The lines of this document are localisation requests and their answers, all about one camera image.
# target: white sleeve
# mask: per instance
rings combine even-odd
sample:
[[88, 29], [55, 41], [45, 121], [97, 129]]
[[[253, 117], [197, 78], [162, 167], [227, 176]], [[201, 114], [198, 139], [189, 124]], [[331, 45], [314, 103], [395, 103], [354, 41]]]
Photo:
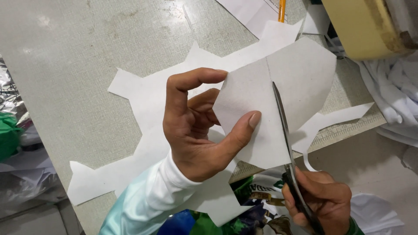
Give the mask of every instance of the white sleeve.
[[100, 235], [149, 235], [189, 199], [201, 183], [186, 178], [167, 157], [135, 178], [106, 216]]

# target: pencil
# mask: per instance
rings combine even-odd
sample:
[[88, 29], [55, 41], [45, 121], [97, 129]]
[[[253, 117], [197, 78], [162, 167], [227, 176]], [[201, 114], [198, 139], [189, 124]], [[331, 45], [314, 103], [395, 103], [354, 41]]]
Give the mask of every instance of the pencil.
[[279, 2], [279, 22], [285, 22], [285, 8], [286, 0], [280, 0]]

